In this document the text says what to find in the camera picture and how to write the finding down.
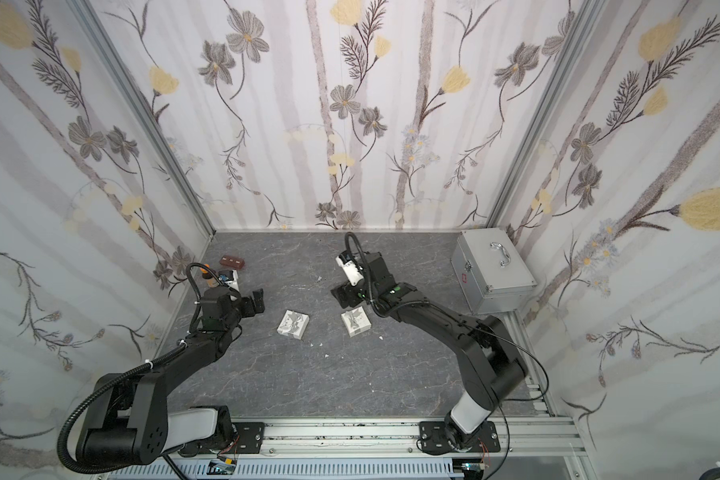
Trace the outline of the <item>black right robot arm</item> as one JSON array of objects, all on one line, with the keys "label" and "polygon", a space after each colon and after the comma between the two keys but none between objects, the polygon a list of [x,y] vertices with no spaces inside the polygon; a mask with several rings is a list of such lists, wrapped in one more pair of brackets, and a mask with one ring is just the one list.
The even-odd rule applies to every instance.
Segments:
[{"label": "black right robot arm", "polygon": [[529,357],[541,362],[510,338],[501,319],[459,314],[395,280],[383,255],[365,251],[353,232],[344,235],[345,249],[336,257],[347,281],[331,290],[344,309],[366,303],[380,318],[414,326],[448,347],[456,356],[464,393],[445,417],[453,443],[465,443],[499,410],[525,380]]}]

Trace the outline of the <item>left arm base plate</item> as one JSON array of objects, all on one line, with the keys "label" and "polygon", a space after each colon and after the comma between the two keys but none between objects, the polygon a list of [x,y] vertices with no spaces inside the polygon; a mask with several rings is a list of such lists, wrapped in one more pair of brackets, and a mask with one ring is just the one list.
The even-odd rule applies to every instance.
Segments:
[{"label": "left arm base plate", "polygon": [[258,454],[264,433],[264,422],[223,420],[217,424],[212,435],[189,442],[178,451],[178,454],[186,458],[200,454]]}]

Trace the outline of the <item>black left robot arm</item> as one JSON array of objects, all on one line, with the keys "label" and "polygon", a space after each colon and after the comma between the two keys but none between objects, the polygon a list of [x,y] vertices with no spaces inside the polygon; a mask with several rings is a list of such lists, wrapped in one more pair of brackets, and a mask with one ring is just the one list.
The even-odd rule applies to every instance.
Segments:
[{"label": "black left robot arm", "polygon": [[101,474],[148,465],[192,441],[169,441],[169,395],[222,358],[241,320],[264,313],[265,303],[262,289],[244,296],[207,265],[192,262],[185,276],[195,295],[187,335],[168,353],[98,380],[60,428],[56,453],[66,469]]}]

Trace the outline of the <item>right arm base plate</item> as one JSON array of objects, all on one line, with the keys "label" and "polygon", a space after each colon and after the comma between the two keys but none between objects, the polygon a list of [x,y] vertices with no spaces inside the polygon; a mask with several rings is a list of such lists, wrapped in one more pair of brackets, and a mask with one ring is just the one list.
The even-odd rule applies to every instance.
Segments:
[{"label": "right arm base plate", "polygon": [[419,437],[417,447],[430,455],[450,453],[498,453],[501,444],[493,422],[484,421],[478,429],[468,436],[466,442],[455,447],[452,440],[455,435],[447,432],[444,421],[421,421],[418,423]]}]

